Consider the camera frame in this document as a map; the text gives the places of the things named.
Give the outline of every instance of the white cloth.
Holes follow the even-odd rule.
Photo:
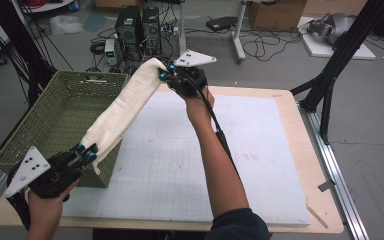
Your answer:
[[[93,162],[96,174],[100,173],[97,167],[98,163],[120,142],[124,132],[136,118],[139,111],[160,86],[158,68],[166,70],[164,64],[156,58],[142,64],[120,95],[87,130],[81,144],[85,148],[94,143],[97,144],[97,158]]]

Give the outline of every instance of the person's left hand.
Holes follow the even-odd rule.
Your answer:
[[[59,226],[63,200],[78,182],[73,182],[57,198],[42,199],[29,191],[30,229],[27,239],[53,239]]]

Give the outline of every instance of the black sleeve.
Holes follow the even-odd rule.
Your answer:
[[[250,208],[242,208],[223,213],[213,220],[206,240],[268,240],[270,234],[266,223]]]

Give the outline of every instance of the hand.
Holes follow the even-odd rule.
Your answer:
[[[208,87],[204,87],[202,89],[202,92],[204,93],[204,96],[207,98],[207,100],[210,102],[211,107],[213,107],[215,99],[210,90],[208,90]],[[208,112],[208,109],[202,99],[197,97],[187,97],[183,95],[179,96],[185,100],[186,112],[188,114],[189,121],[191,121],[194,127],[200,127],[203,124],[211,124],[211,115]]]
[[[79,180],[73,182],[57,198],[42,199],[33,191],[29,191],[30,229],[28,239],[53,239],[58,229],[63,200],[77,185]]]

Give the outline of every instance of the person's right hand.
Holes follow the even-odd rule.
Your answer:
[[[215,99],[213,94],[208,90],[208,87],[204,87],[202,92],[210,102],[211,107],[213,107]],[[202,99],[197,97],[180,96],[185,100],[186,112],[188,114],[189,121],[191,121],[194,127],[200,127],[203,124],[211,124],[211,115]]]

